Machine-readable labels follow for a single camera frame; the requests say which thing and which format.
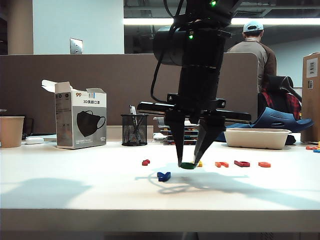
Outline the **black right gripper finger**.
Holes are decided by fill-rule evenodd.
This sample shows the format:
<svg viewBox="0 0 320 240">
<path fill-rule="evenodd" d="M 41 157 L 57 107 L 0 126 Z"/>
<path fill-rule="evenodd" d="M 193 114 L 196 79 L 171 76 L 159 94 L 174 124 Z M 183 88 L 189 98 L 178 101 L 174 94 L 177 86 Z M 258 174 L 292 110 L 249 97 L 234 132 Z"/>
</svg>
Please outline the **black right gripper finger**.
<svg viewBox="0 0 320 240">
<path fill-rule="evenodd" d="M 194 163 L 198 164 L 208 147 L 225 131 L 225 119 L 201 119 L 194 150 Z"/>
<path fill-rule="evenodd" d="M 171 133 L 175 142 L 178 167 L 182 164 L 183 148 L 184 148 L 184 118 L 173 119 L 165 117 L 165 124 L 171 129 Z"/>
</svg>

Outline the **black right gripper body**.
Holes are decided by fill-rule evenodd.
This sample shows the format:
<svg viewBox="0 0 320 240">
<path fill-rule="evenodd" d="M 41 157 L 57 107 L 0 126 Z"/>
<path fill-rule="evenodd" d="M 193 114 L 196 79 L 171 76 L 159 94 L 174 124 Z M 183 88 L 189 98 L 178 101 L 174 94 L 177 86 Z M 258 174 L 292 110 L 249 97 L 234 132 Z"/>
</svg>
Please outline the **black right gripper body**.
<svg viewBox="0 0 320 240">
<path fill-rule="evenodd" d="M 226 100 L 217 98 L 220 71 L 205 67 L 182 67 L 178 93 L 169 93 L 161 103 L 142 101 L 137 110 L 141 113 L 163 115 L 167 122 L 184 122 L 186 118 L 196 124 L 204 120 L 217 124 L 225 120 L 249 122 L 249 113 L 223 110 Z"/>
</svg>

